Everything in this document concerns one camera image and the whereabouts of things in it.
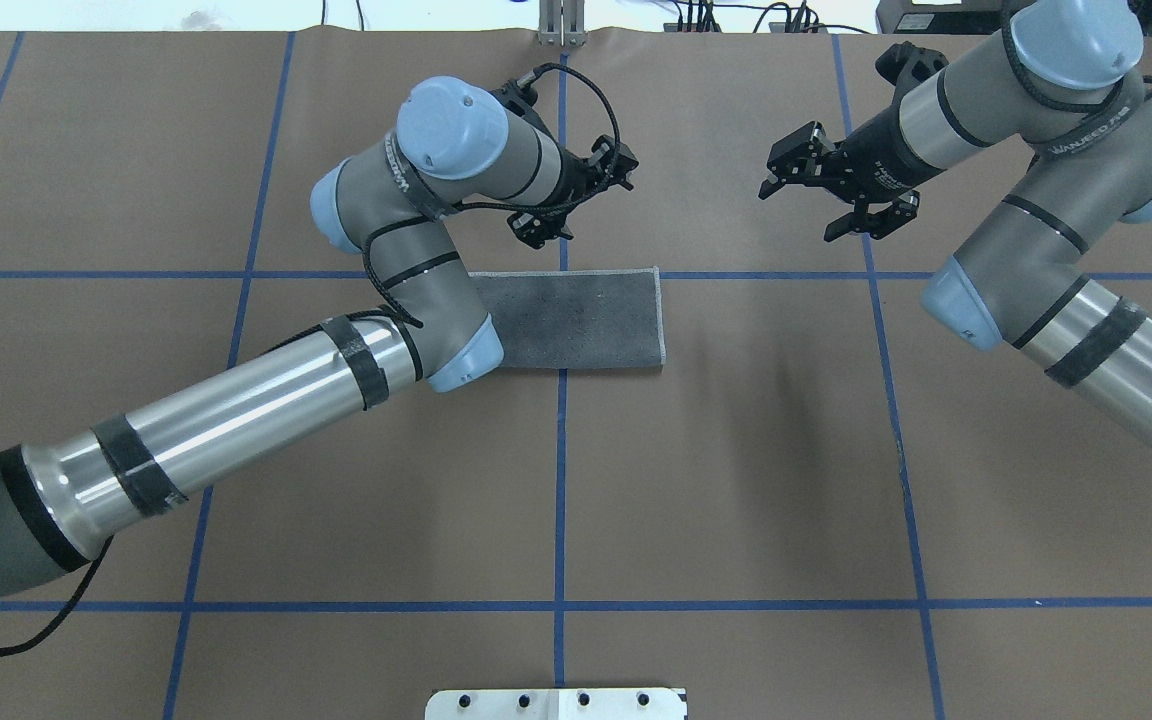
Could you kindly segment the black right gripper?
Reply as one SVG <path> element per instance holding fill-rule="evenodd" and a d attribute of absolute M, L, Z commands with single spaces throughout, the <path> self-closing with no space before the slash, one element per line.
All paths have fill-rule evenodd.
<path fill-rule="evenodd" d="M 824 229 L 827 243 L 846 234 L 869 234 L 873 240 L 882 240 L 911 222 L 920 206 L 918 190 L 901 190 L 873 179 L 872 174 L 867 176 L 859 160 L 852 160 L 838 149 L 838 143 L 828 141 L 818 120 L 774 142 L 765 169 L 767 177 L 758 190 L 760 200 L 767 200 L 787 184 L 799 184 L 823 188 L 852 206 Z"/>

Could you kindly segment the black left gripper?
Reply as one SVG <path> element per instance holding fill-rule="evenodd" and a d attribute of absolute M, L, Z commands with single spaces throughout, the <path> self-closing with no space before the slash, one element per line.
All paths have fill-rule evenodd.
<path fill-rule="evenodd" d="M 611 135 L 600 135 L 598 141 L 594 141 L 589 158 L 577 158 L 570 150 L 561 149 L 558 184 L 550 194 L 550 204 L 581 202 L 613 185 L 621 185 L 632 191 L 634 185 L 628 182 L 628 177 L 637 167 L 639 160 L 632 151 L 626 143 Z M 516 240 L 531 249 L 539 250 L 550 241 L 573 238 L 568 217 L 570 210 L 539 214 L 515 211 L 508 215 L 508 227 Z"/>

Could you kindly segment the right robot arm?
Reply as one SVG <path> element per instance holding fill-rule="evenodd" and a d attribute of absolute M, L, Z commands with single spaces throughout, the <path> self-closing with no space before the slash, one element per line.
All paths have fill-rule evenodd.
<path fill-rule="evenodd" d="M 770 150 L 759 195 L 823 188 L 847 210 L 823 234 L 879 240 L 919 187 L 1006 138 L 1026 173 L 933 274 L 922 305 L 980 350 L 1010 344 L 1152 448 L 1152 318 L 1079 259 L 1115 223 L 1152 222 L 1152 76 L 1126 1 L 1005 1 L 956 61 L 909 41 L 876 63 L 890 105 L 828 141 L 808 123 Z"/>

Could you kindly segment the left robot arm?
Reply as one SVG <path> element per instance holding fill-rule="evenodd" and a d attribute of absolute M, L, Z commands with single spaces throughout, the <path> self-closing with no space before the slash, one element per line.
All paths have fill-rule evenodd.
<path fill-rule="evenodd" d="M 381 141 L 314 184 L 316 227 L 361 255 L 380 306 L 333 316 L 58 445 L 0 450 L 0 598 L 96 564 L 120 530 L 412 384 L 444 393 L 502 364 L 492 311 L 445 219 L 507 211 L 515 237 L 539 249 L 570 236 L 573 209 L 628 187 L 639 164 L 617 129 L 586 158 L 550 135 L 532 109 L 541 73 L 493 91 L 422 81 Z"/>

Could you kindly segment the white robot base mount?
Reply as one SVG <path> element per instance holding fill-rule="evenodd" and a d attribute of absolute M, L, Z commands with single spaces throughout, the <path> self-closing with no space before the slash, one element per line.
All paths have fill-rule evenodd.
<path fill-rule="evenodd" d="M 684 689 L 448 689 L 426 702 L 425 719 L 687 719 Z"/>

